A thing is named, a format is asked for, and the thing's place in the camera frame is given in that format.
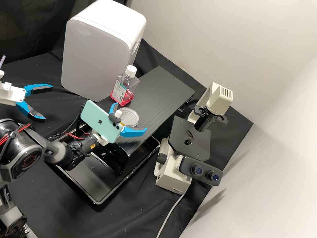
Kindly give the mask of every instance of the pink liquid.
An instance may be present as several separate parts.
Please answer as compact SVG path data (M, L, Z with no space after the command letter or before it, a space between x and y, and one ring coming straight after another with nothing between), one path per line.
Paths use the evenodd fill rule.
M115 99L112 97L112 92L111 92L110 97L111 97L114 101L117 102L117 100L115 100ZM122 102L121 102L121 103L120 103L120 102L117 102L117 103L119 103L119 105L121 105L121 106L125 106L125 105L127 105L129 102L131 102L133 98L134 98L134 93L130 92L130 90L127 89L127 91L125 92L125 95L124 95L124 97L123 97Z

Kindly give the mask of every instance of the table surface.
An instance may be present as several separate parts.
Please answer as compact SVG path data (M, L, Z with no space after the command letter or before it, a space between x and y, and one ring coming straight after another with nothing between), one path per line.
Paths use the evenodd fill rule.
M205 88L142 40L134 64L138 77L161 65L169 73L196 91L193 102L201 97ZM44 124L33 123L44 136L60 132L77 115L86 99L65 90L60 83L61 62L51 54L28 58L3 65L5 77L14 86L50 83L50 93L32 95L27 102L46 116ZM0 105L1 118L29 122L16 108ZM185 118L190 109L176 114ZM172 115L154 136L160 140L171 129ZM211 135L213 166L223 169L252 126L247 118L232 107L226 113L227 126L214 123ZM63 181L43 161L35 164L21 179L10 185L18 207L27 215L28 224L38 237L156 237L167 213L179 198L155 186L153 175L155 157L151 157L103 205L94 206L75 188ZM192 181L187 193L176 206L165 225L161 237L178 237L186 227L210 187Z

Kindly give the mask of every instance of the microscope focus knob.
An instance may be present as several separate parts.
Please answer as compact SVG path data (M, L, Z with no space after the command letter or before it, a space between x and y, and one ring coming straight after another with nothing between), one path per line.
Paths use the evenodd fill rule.
M167 160L167 155L163 153L159 153L157 162L159 162L160 164L165 164L166 160Z

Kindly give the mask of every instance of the white wall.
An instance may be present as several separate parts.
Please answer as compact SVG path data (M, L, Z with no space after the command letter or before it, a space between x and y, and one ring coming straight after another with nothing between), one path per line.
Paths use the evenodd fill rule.
M317 237L315 1L147 1L144 38L255 122L181 238Z
M308 0L130 0L147 19L143 38L204 86L234 92L256 122L317 53Z
M316 91L317 58L251 128L181 238L317 237Z

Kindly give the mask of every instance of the microscope base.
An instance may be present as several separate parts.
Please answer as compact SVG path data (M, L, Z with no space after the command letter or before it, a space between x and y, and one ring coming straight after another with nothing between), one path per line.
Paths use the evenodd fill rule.
M162 139L159 154L167 155L164 164L156 162L154 175L157 177L155 185L177 194L183 194L192 178L179 172L178 168L182 161L182 156L177 155L168 144L168 137Z

